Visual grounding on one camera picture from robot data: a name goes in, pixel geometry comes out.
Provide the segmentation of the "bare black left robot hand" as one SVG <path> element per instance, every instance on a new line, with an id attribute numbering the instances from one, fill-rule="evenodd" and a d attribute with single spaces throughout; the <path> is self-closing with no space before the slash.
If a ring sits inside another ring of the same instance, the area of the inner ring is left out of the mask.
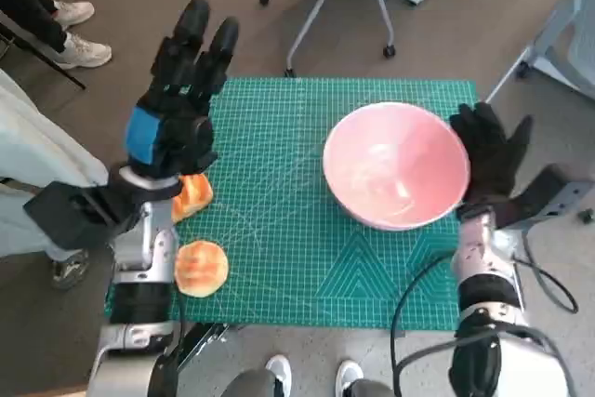
<path id="1" fill-rule="evenodd" d="M 138 175 L 166 179 L 201 174 L 218 158 L 213 151 L 210 101 L 227 81 L 239 22 L 226 18 L 203 48 L 210 17 L 206 0 L 191 0 L 151 67 L 152 81 L 126 128 L 128 164 Z"/>

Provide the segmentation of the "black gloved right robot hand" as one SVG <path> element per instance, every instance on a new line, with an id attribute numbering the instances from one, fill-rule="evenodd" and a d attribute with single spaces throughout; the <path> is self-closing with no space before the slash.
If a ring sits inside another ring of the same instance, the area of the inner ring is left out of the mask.
<path id="1" fill-rule="evenodd" d="M 477 102 L 461 104 L 449 117 L 470 162 L 465 205 L 500 202 L 510 198 L 516 174 L 527 153 L 534 118 L 525 116 L 507 135 L 492 106 Z"/>

